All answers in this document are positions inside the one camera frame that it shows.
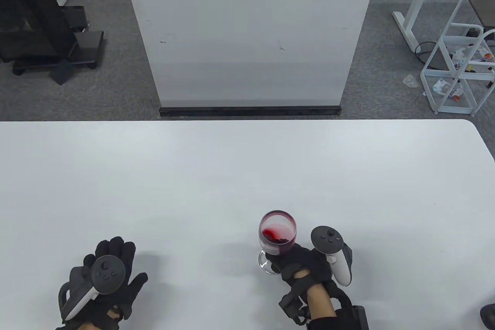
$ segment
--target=black monitor stand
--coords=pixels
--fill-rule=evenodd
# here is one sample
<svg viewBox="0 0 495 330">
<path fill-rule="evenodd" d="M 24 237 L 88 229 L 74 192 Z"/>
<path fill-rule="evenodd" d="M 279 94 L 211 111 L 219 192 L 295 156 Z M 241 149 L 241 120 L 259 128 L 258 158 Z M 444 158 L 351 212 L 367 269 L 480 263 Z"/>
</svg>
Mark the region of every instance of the black monitor stand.
<svg viewBox="0 0 495 330">
<path fill-rule="evenodd" d="M 71 29 L 56 0 L 0 0 L 0 59 L 14 61 L 12 71 L 98 67 L 103 31 Z"/>
<path fill-rule="evenodd" d="M 104 32 L 87 31 L 77 32 L 74 35 L 77 46 L 66 60 L 78 67 L 96 69 L 104 47 Z M 59 56 L 28 56 L 17 59 L 12 66 L 12 72 L 14 75 L 20 76 L 29 70 L 53 70 L 63 59 L 65 58 Z"/>
</svg>

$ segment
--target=vr controller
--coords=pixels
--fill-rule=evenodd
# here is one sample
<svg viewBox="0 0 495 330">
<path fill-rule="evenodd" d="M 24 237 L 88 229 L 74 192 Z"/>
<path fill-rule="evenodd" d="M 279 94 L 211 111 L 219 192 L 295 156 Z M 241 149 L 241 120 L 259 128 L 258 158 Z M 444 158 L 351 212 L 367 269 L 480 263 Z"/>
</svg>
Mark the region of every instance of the vr controller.
<svg viewBox="0 0 495 330">
<path fill-rule="evenodd" d="M 98 258 L 90 270 L 87 267 L 74 267 L 70 271 L 69 282 L 62 285 L 58 292 L 62 323 L 72 320 L 98 295 L 117 291 L 124 282 L 125 273 L 124 263 L 113 255 Z"/>
<path fill-rule="evenodd" d="M 352 250 L 341 234 L 331 227 L 316 227 L 311 232 L 311 242 L 316 250 L 327 256 L 335 280 L 342 286 L 349 286 L 352 281 Z"/>
</svg>

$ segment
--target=finger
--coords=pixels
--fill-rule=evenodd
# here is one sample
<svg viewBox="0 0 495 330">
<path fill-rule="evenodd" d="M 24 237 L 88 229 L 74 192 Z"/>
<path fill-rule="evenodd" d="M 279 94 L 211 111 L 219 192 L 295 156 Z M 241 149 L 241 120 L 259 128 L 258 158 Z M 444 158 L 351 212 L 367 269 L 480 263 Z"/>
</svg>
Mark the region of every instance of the finger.
<svg viewBox="0 0 495 330">
<path fill-rule="evenodd" d="M 148 275 L 146 273 L 140 273 L 129 284 L 129 291 L 134 295 L 134 298 L 138 296 L 139 292 L 143 288 L 143 285 L 148 281 Z"/>
<path fill-rule="evenodd" d="M 108 252 L 110 255 L 115 255 L 120 258 L 122 255 L 122 246 L 124 245 L 124 240 L 122 237 L 117 236 L 110 240 L 108 244 Z"/>
<path fill-rule="evenodd" d="M 134 242 L 128 241 L 122 246 L 122 254 L 120 260 L 132 270 L 132 262 L 134 261 L 134 254 L 136 252 L 136 245 Z"/>
<path fill-rule="evenodd" d="M 94 264 L 95 261 L 96 261 L 96 257 L 93 254 L 87 254 L 84 257 L 83 266 L 92 267 L 92 265 Z"/>
<path fill-rule="evenodd" d="M 104 255 L 108 255 L 108 241 L 103 240 L 99 242 L 99 244 L 96 247 L 96 250 L 94 251 L 94 255 L 98 259 L 99 257 L 102 257 Z"/>
</svg>

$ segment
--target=white metal shelf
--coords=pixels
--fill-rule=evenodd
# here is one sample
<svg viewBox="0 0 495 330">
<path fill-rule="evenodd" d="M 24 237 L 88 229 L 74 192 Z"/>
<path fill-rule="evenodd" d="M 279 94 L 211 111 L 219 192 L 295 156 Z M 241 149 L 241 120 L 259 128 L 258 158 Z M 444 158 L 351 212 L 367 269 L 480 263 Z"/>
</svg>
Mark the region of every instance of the white metal shelf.
<svg viewBox="0 0 495 330">
<path fill-rule="evenodd" d="M 449 22 L 445 26 L 442 35 L 440 35 L 435 48 L 430 54 L 430 58 L 426 61 L 420 74 L 426 97 L 435 114 L 438 114 L 438 112 L 449 112 L 474 116 L 495 88 L 495 84 L 491 84 L 490 88 L 486 90 L 480 101 L 477 102 L 472 89 L 469 86 L 468 80 L 495 81 L 495 57 L 492 55 L 491 58 L 486 58 L 484 61 L 474 58 L 479 47 L 490 50 L 485 42 L 485 38 L 491 33 L 494 33 L 495 29 L 484 33 L 484 28 L 479 24 L 453 22 L 453 19 L 456 17 L 457 12 L 464 1 L 465 0 L 460 0 L 458 2 L 456 9 L 452 13 Z M 464 28 L 466 33 L 467 30 L 474 28 L 478 31 L 478 37 L 470 38 L 467 36 L 447 35 L 447 31 L 449 31 L 451 27 Z M 456 68 L 452 61 L 451 52 L 461 48 L 467 50 L 467 55 L 464 56 L 462 63 Z M 441 52 L 444 58 L 447 70 L 433 70 L 428 68 L 435 53 L 438 51 Z M 476 72 L 469 72 L 469 70 L 474 67 L 476 67 Z M 437 79 L 428 80 L 428 77 L 441 77 L 450 85 L 444 95 L 433 91 L 433 85 L 437 82 Z M 463 94 L 460 96 L 460 99 L 458 101 L 449 100 L 449 95 L 459 86 L 463 89 Z"/>
</svg>

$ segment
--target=wrist strap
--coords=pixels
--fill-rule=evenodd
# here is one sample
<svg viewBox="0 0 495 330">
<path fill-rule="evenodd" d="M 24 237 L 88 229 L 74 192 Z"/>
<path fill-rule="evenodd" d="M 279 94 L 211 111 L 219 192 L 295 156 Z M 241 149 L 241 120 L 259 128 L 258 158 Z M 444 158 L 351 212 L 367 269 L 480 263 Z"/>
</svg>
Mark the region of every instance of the wrist strap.
<svg viewBox="0 0 495 330">
<path fill-rule="evenodd" d="M 290 292 L 284 295 L 279 302 L 280 308 L 282 308 L 287 317 L 292 319 L 297 325 L 304 325 L 309 318 L 308 307 L 303 307 L 302 300 L 299 297 L 305 295 L 310 287 L 318 283 L 311 275 L 304 276 L 302 279 L 296 279 L 290 288 Z"/>
</svg>

